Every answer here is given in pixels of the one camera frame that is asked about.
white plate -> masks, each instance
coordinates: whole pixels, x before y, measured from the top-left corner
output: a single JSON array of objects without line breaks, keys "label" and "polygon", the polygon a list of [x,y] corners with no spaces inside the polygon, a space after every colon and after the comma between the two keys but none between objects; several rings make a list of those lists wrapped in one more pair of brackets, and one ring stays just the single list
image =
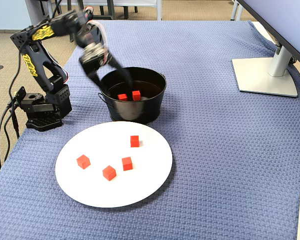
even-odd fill
[{"label": "white plate", "polygon": [[[138,135],[140,147],[130,146]],[[86,155],[91,165],[82,169],[76,159]],[[122,158],[131,157],[133,169],[123,171]],[[116,177],[108,181],[102,170],[111,165]],[[136,203],[154,193],[172,167],[168,142],[154,129],[128,121],[106,122],[74,136],[61,150],[55,176],[72,199],[89,206],[115,208]]]}]

red cube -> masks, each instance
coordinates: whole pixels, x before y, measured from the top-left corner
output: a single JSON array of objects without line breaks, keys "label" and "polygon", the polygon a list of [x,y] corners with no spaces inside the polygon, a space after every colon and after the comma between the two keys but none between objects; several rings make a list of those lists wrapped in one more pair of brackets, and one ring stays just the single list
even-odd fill
[{"label": "red cube", "polygon": [[86,169],[88,166],[91,165],[90,163],[90,159],[86,156],[86,155],[82,155],[81,157],[79,157],[76,162],[78,163],[78,165],[83,168]]},{"label": "red cube", "polygon": [[107,166],[105,169],[103,169],[103,176],[108,179],[109,181],[111,181],[112,179],[114,179],[114,177],[116,176],[116,172],[115,169],[113,167],[111,167],[110,165]]},{"label": "red cube", "polygon": [[140,91],[133,91],[132,92],[133,101],[140,101],[141,100],[141,93]]},{"label": "red cube", "polygon": [[123,171],[133,169],[131,157],[122,158]]},{"label": "red cube", "polygon": [[139,136],[131,136],[131,147],[137,148],[140,146]]},{"label": "red cube", "polygon": [[118,99],[120,101],[128,101],[128,96],[125,93],[124,94],[119,94]]}]

floor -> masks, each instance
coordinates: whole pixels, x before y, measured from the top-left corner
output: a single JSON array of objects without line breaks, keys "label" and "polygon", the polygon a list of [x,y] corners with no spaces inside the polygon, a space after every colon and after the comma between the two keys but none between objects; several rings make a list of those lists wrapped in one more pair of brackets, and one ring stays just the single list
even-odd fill
[{"label": "floor", "polygon": [[[229,0],[206,0],[206,1],[193,1],[193,0],[164,0],[163,1],[163,20],[226,20],[231,17],[233,9],[233,3]],[[63,12],[66,11],[65,6],[62,6]],[[117,19],[124,19],[123,8],[116,7]],[[95,8],[95,13],[99,13],[99,8]],[[138,13],[134,13],[134,8],[129,8],[129,20],[156,20],[156,9],[152,7],[139,7]],[[242,15],[242,20],[254,20],[255,19],[246,11]],[[0,33],[0,65],[4,68],[0,70],[0,116],[9,101],[8,87],[17,70],[17,50],[10,40],[11,34]],[[52,56],[54,56],[59,64],[65,65],[73,50],[75,49],[75,43],[70,43],[69,38],[59,37],[44,41],[45,47],[49,50]],[[20,74],[16,79],[12,88],[12,93],[17,91],[21,86],[24,86],[28,92],[31,93],[43,93],[33,77],[29,74],[25,64],[21,63]],[[26,116],[25,113],[17,109],[16,114],[19,122],[20,133],[25,128]],[[12,124],[7,125],[7,131],[9,132],[11,148],[16,143],[16,136],[12,127]],[[4,158],[7,149],[7,141],[3,132],[0,135],[0,155],[1,159]]]}]

textured blue fabric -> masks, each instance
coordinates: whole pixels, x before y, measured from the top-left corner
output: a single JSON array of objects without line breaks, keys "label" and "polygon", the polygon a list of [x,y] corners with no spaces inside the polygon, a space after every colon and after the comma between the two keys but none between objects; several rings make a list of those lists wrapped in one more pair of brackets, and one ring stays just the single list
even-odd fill
[{"label": "textured blue fabric", "polygon": [[170,144],[172,171],[150,197],[118,209],[88,207],[61,190],[54,167],[62,147],[110,121],[76,49],[66,64],[73,110],[64,125],[25,130],[0,171],[0,240],[296,239],[297,70],[288,68],[298,98],[239,92],[231,60],[272,57],[275,50],[244,21],[104,24],[110,50],[124,66],[150,68],[167,79],[161,114],[150,127]]}]

metal bucket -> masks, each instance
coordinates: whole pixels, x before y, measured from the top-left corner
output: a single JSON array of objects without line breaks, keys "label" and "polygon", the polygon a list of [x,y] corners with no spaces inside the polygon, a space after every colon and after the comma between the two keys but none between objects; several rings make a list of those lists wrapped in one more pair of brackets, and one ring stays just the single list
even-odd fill
[{"label": "metal bucket", "polygon": [[[117,71],[103,77],[99,97],[107,104],[113,121],[130,121],[140,124],[153,122],[160,114],[161,102],[166,88],[165,77],[156,71],[127,67],[133,79],[133,91],[141,92],[140,101],[132,101],[132,93],[125,79]],[[118,100],[119,94],[127,94],[128,101]]]}]

